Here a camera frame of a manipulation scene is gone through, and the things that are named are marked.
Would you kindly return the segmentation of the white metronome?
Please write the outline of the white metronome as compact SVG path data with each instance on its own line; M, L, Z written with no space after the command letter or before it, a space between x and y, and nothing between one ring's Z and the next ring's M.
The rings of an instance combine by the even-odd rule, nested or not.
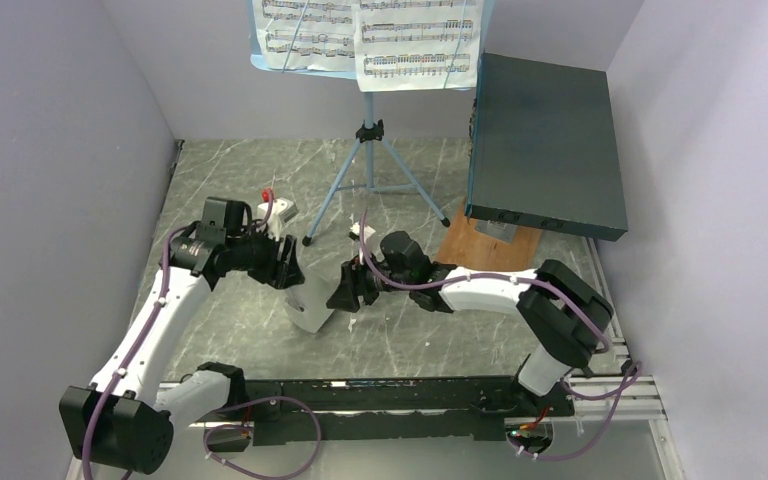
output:
M291 322L308 333L317 333L334 312L326 302L337 286L337 280L305 272L302 284L285 291L285 307Z

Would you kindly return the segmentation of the light blue music stand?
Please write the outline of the light blue music stand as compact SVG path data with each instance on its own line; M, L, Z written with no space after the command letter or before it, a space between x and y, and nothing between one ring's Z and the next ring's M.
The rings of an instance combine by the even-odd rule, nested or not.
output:
M268 69L264 64L262 57L260 56L260 49L259 49L257 38L254 32L252 8L250 5L251 2L252 1L246 2L245 6L247 8L247 13L249 15L249 26L251 28L251 37L250 37L250 46L252 51L251 62L256 68L260 70L268 71L268 72L275 72L275 73L289 72L292 74L302 74L302 75L308 75L308 76L318 76L318 77L325 77L325 78L337 78L337 79L350 80L350 81L356 82L358 86L358 83L356 81L355 70L353 72L348 72L348 73L338 73L338 72L322 72L322 71L306 71L306 70L276 71L276 70ZM495 4L492 7L492 11L487 13L485 16L485 20L487 21L487 29L486 29L486 33L484 34L483 47L484 47L484 42L487 36L487 30L489 28L490 20L492 18L492 12L494 10L494 7L495 7ZM415 175L411 172L411 170L405 163L404 159L397 153L392 143L388 140L387 135L385 133L385 127L384 127L383 121L376 118L375 116L374 96L377 93L381 93L381 92L362 92L363 98L364 98L364 104L365 104L365 112L364 112L364 118L362 120L361 127L356 131L355 139L353 141L351 150L349 151L349 154L344 160L343 165L340 167L340 170L338 171L335 180L330 185L329 190L326 194L326 197L323 200L319 208L319 211L314 217L314 220L312 221L311 226L309 227L307 233L302 239L302 243L305 246L308 246L312 243L313 237L317 232L319 224L323 219L323 216L326 213L328 207L330 206L335 194L339 191L343 191L346 189L347 186L346 184L344 184L343 179L346 173L348 172L349 167L355 161L359 152L365 152L366 154L366 167L365 167L366 177L364 182L360 183L359 185L360 188L365 189L369 192L375 192L375 193L389 193L389 192L400 191L401 188L398 185L384 186L384 185L377 184L375 180L375 155L374 155L374 152L375 152L374 146L376 144L380 144L388 152L388 154L396 163L396 165L405 174L408 180L407 184L405 184L404 186L405 189L416 191L425 200L425 202L428 204L429 208L434 213L434 215L438 218L441 224L444 227L448 227L450 225L450 221L448 217L443 213L440 206L433 200L433 198L428 193L428 191L421 185L419 180L415 177Z

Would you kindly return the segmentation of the sheet music page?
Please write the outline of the sheet music page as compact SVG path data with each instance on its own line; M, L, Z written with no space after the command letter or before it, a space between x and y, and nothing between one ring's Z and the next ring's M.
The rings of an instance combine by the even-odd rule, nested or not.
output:
M359 1L352 9L362 92L476 86L492 1Z
M355 1L252 1L265 66L276 71L355 70Z

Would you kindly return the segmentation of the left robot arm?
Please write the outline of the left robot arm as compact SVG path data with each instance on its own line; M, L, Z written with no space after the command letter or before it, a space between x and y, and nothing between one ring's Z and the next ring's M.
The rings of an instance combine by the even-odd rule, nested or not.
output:
M112 467L125 478L155 473L177 432L214 412L239 417L248 392L239 367L207 362L163 392L160 385L186 326L231 272L296 294L309 283L297 260L297 240L281 233L282 210L270 188L262 218L240 200L212 196L200 219L172 230L161 247L149 298L110 359L85 387L71 386L59 413L85 479Z

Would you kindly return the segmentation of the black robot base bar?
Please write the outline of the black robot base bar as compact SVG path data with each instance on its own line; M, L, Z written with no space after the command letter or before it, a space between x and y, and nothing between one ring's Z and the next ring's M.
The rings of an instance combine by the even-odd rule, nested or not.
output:
M246 391L255 406L201 418L245 423L257 446L316 437L503 441L517 423L569 418L575 412L561 387L538 397L510 375L249 380Z

